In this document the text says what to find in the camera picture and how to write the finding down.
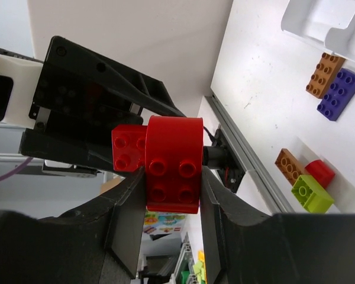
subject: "white robot part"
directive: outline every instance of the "white robot part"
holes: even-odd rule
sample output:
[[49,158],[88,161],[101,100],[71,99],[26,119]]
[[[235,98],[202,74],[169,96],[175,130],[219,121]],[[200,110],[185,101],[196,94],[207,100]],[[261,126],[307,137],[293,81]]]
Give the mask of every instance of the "white robot part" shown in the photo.
[[13,80],[13,89],[2,122],[24,128],[34,128],[29,118],[34,92],[43,64],[0,54],[0,75]]

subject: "white plastic tray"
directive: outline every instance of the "white plastic tray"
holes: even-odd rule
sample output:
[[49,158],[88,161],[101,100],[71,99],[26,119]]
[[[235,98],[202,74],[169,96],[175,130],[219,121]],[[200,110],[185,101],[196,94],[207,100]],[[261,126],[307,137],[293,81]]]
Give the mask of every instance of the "white plastic tray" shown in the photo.
[[355,62],[355,0],[290,0],[281,29]]

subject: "purple duplo brick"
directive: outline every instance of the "purple duplo brick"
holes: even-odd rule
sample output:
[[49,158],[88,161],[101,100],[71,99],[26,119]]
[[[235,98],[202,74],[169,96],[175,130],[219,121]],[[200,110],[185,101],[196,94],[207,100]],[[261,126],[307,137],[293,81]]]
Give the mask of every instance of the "purple duplo brick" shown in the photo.
[[355,94],[355,73],[342,68],[317,110],[331,121],[336,121]]

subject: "lime green duplo brick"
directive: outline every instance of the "lime green duplo brick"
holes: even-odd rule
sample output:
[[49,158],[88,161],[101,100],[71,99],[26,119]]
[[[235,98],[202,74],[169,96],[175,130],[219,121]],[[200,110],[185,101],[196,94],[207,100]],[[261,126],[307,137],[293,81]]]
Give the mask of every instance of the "lime green duplo brick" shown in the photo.
[[326,213],[334,203],[329,193],[311,175],[300,175],[293,185],[292,193],[310,213]]
[[201,268],[204,266],[204,264],[200,261],[196,262],[193,265],[193,271],[195,272],[195,274],[200,274],[201,273]]
[[205,275],[205,269],[202,268],[202,269],[201,269],[201,279],[204,280],[204,281],[206,281],[206,280],[205,280],[205,277],[206,277],[206,275]]

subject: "white table surface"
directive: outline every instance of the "white table surface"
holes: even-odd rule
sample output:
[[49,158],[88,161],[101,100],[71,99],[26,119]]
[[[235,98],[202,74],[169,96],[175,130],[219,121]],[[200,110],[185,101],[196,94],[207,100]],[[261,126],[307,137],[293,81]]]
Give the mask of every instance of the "white table surface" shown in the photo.
[[[28,0],[35,57],[59,35],[164,82],[197,116],[233,0]],[[144,112],[148,121],[150,113]]]
[[337,174],[328,187],[337,209],[355,212],[355,96],[337,122],[316,110],[320,100],[305,86],[322,51],[280,30],[287,4],[234,0],[211,87],[296,211],[275,166],[281,148],[304,164],[323,159]]

